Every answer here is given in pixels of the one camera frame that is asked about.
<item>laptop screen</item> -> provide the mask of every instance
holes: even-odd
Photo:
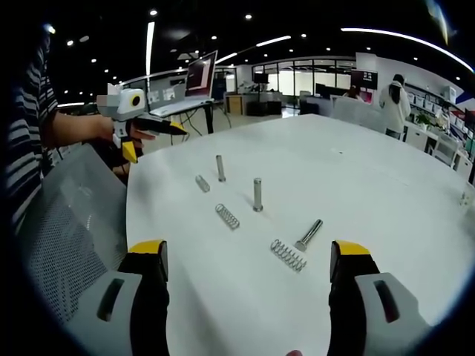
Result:
[[[217,51],[189,65],[185,96],[211,96],[216,56]]]

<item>spring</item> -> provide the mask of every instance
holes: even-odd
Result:
[[[239,227],[239,220],[223,204],[216,205],[216,212],[232,230]]]
[[[205,179],[202,176],[200,175],[196,176],[195,180],[202,191],[204,191],[205,193],[209,192],[209,188],[210,188],[209,184],[207,181],[205,181]]]
[[[270,245],[270,249],[275,256],[279,257],[286,265],[296,272],[300,272],[307,265],[307,262],[303,257],[299,256],[292,247],[287,246],[279,239],[274,240]]]

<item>person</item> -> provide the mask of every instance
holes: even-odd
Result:
[[[379,106],[387,120],[386,134],[399,139],[404,131],[404,122],[410,114],[409,99],[404,90],[404,77],[396,74],[391,84],[381,91]]]
[[[113,133],[111,118],[68,116],[57,110],[58,102],[47,68],[48,27],[41,22],[30,22],[24,31],[16,32],[24,35],[11,42],[13,58],[7,59],[10,97],[4,145],[7,161],[2,177],[7,206],[13,210],[11,227],[14,231],[18,231],[28,205],[51,166],[48,149],[95,138],[112,141]],[[154,139],[133,125],[130,135],[138,140]]]
[[[343,94],[343,96],[346,96],[351,99],[356,99],[359,100],[360,102],[364,102],[364,100],[359,96],[360,94],[360,87],[356,87],[355,85],[352,85],[351,88]]]

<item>laptop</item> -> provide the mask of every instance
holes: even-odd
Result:
[[[217,51],[192,62],[188,66],[188,75],[186,76],[185,99],[154,109],[150,114],[165,118],[170,115],[199,108],[207,102],[213,102],[214,100],[211,98],[211,93],[216,58]]]

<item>ceiling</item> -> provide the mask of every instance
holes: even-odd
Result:
[[[475,75],[436,50],[392,36],[340,31],[341,27],[366,27],[403,33],[443,47],[475,67],[473,19],[462,4],[455,2],[460,1],[439,1],[455,31],[448,45],[422,0],[300,0],[291,3],[293,6],[264,0],[116,1],[115,6],[108,1],[83,1],[80,7],[66,4],[51,7],[47,13],[47,20],[56,29],[50,76],[60,102],[78,102],[88,101],[90,93],[101,93],[106,82],[115,84],[145,75],[147,25],[155,21],[152,73],[185,67],[185,60],[178,58],[196,50],[200,54],[219,50],[219,58],[238,52],[238,56],[221,64],[240,65],[245,59],[247,64],[256,64],[289,57],[354,56],[370,47],[377,56],[418,65],[475,94]],[[150,16],[151,9],[158,12],[155,17]],[[252,19],[245,19],[246,14]],[[292,38],[254,47],[286,35]],[[89,36],[89,40],[81,43],[83,36]],[[74,41],[70,47],[69,40]]]

